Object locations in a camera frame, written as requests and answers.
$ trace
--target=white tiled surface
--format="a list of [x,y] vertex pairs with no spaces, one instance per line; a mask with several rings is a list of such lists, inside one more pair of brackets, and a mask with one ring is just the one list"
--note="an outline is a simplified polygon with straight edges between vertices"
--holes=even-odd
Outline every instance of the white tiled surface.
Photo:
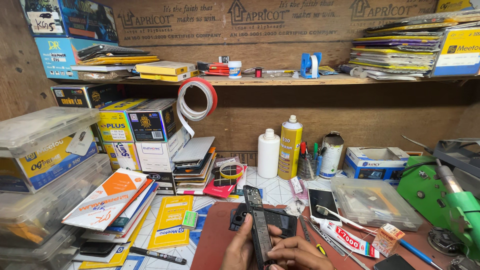
[[[261,190],[263,195],[263,203],[271,205],[287,205],[293,200],[293,195],[290,190],[290,185],[288,181],[281,180],[279,178],[265,179],[260,177],[257,174],[256,167],[247,168],[247,183],[248,185],[255,186]],[[330,181],[328,180],[317,180],[317,181],[304,181],[305,187],[314,187],[314,188],[324,188],[330,189]],[[160,203],[164,196],[156,196],[151,204],[150,212],[147,215],[147,218],[140,230],[140,233],[135,240],[134,246],[147,248],[148,241],[150,240],[150,234],[153,230],[155,224],[156,215],[160,209]],[[238,199],[221,199],[210,196],[195,196],[193,198],[193,211],[199,212],[199,221],[202,217],[206,216],[206,212],[209,207],[217,201],[225,202],[244,202],[245,198],[241,196]],[[160,249],[158,252],[166,253],[176,257],[181,257],[187,260],[186,265],[180,265],[176,263],[170,263],[164,260],[155,259],[152,257],[144,257],[143,262],[139,262],[138,265],[141,265],[139,268],[136,268],[132,265],[135,265],[135,261],[127,260],[129,264],[125,264],[122,267],[113,267],[113,268],[103,268],[99,270],[188,270],[193,261],[193,256],[197,249],[198,236],[201,230],[195,230],[190,232],[190,244],[188,246],[176,247],[176,248],[166,248]],[[80,267],[81,262],[74,262],[70,265],[67,270],[77,270]]]

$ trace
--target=adhesive tube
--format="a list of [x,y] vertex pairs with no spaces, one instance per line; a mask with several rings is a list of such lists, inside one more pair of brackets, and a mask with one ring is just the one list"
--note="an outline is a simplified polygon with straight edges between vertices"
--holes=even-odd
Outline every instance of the adhesive tube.
[[317,224],[320,224],[320,230],[322,230],[322,232],[334,238],[349,250],[367,257],[380,257],[380,252],[378,252],[378,250],[376,250],[370,243],[350,234],[341,227],[331,223],[329,220],[319,219],[314,216],[310,216],[310,219]]

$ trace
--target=phone frame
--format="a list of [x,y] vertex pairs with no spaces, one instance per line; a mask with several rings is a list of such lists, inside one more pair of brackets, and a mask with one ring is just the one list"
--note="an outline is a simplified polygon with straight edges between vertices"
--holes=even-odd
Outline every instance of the phone frame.
[[[336,213],[338,213],[338,205],[336,204],[336,200],[335,200],[335,196],[333,194],[333,192],[331,190],[328,190],[328,189],[323,189],[323,188],[314,188],[314,187],[307,187],[307,194],[308,194],[308,204],[309,204],[309,207],[310,207],[310,214],[312,214],[313,212],[316,212],[316,209],[315,206],[312,205],[312,202],[310,201],[310,189],[311,190],[320,190],[320,191],[325,191],[325,192],[329,192],[332,194],[332,198],[333,198],[333,202],[335,203],[335,209],[336,209]],[[328,220],[330,221],[331,223],[337,225],[337,226],[342,226],[342,221],[335,221],[335,220],[330,220],[327,218],[327,216],[324,217],[325,220]]]
[[[245,196],[245,204],[247,206],[247,213],[250,213],[252,215],[252,221],[253,221],[253,226],[252,226],[252,239],[253,239],[253,247],[255,249],[255,255],[256,255],[256,258],[257,258],[257,264],[258,264],[258,270],[264,270],[266,266],[268,265],[271,265],[271,264],[275,264],[276,261],[275,260],[272,260],[272,259],[269,259],[267,261],[264,261],[263,260],[263,255],[262,255],[262,248],[260,247],[260,239],[259,239],[259,236],[258,236],[258,233],[257,233],[257,222],[255,221],[255,217],[254,217],[254,213],[253,211],[261,211],[261,212],[264,212],[264,207],[263,207],[263,204],[259,204],[259,206],[251,206],[250,203],[249,203],[249,198],[248,198],[248,190],[251,190],[251,191],[254,191],[254,192],[257,192],[258,193],[258,196],[260,197],[260,190],[258,190],[258,188],[256,187],[253,187],[253,186],[249,186],[249,185],[244,185],[243,186],[243,194]],[[268,225],[265,221],[265,227],[267,228],[267,231],[268,231]],[[270,238],[270,235],[268,235],[268,241],[270,243],[270,250],[272,249],[273,245],[272,245],[272,240]]]

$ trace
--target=phone repair workbench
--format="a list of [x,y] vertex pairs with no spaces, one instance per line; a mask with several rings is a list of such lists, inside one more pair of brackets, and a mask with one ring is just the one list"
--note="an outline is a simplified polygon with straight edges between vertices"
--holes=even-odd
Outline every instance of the phone repair workbench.
[[[294,200],[288,181],[279,180],[278,178],[265,179],[257,174],[256,167],[248,167],[246,172],[246,184],[257,187],[262,194],[262,202],[264,207],[283,209],[286,205]],[[330,181],[305,181],[305,187],[330,189]],[[148,216],[136,238],[135,247],[147,248],[150,234],[156,220],[161,200],[164,196],[157,196],[148,213]],[[190,243],[187,246],[176,248],[160,249],[159,252],[187,260],[186,265],[159,260],[152,257],[138,256],[130,253],[125,261],[123,270],[217,270],[219,269],[226,247],[236,232],[230,231],[230,213],[232,209],[236,209],[239,203],[243,203],[244,197],[238,199],[220,199],[210,196],[195,196],[193,198],[194,212],[198,213],[198,222],[195,230],[190,231]],[[310,216],[310,210],[305,208],[303,215]],[[325,242],[315,231],[308,226],[310,234],[314,240],[322,245],[328,257],[337,270],[361,270],[362,268],[347,256],[340,256],[327,242]],[[349,233],[362,239],[367,233],[359,232],[348,227],[346,224],[342,227]],[[427,234],[432,227],[424,220],[423,225],[416,233],[405,232],[403,239],[414,245],[417,249],[428,255],[433,261],[447,269],[452,257],[447,257],[435,251],[427,242]],[[297,235],[304,236],[300,222],[297,224]],[[365,240],[371,243],[374,236],[368,235]],[[400,254],[409,264],[418,270],[434,269],[421,259],[407,251],[403,247],[399,247],[396,252]],[[373,270],[373,265],[380,262],[385,257],[368,258],[357,253],[354,255],[362,261],[369,269]],[[79,262],[74,262],[67,270],[77,270],[80,267]],[[119,270],[121,267],[104,268],[102,270]]]

